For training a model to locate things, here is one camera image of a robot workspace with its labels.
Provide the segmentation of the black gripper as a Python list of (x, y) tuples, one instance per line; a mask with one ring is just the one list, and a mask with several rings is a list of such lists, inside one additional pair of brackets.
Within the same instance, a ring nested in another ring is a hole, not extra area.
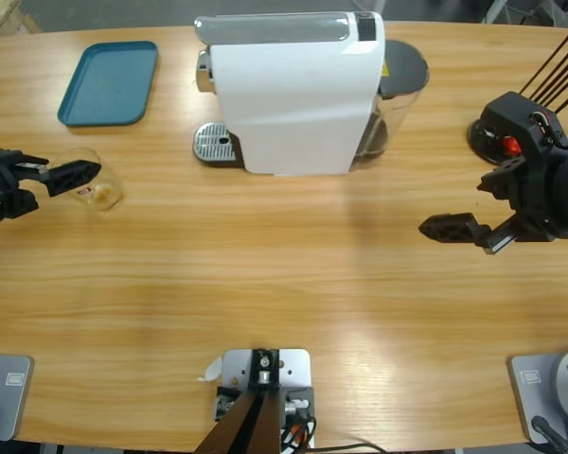
[(513, 215), (491, 231), (472, 213), (433, 215), (418, 230), (440, 243), (497, 254), (510, 243), (568, 239), (568, 150), (526, 151), (483, 175), (477, 189), (508, 201)]
[[(0, 148), (0, 222), (19, 218), (39, 208), (34, 194), (19, 186), (22, 180), (41, 180), (49, 161), (24, 154), (21, 150)], [(101, 171), (101, 164), (77, 160), (49, 169), (42, 184), (50, 197), (90, 183)]]

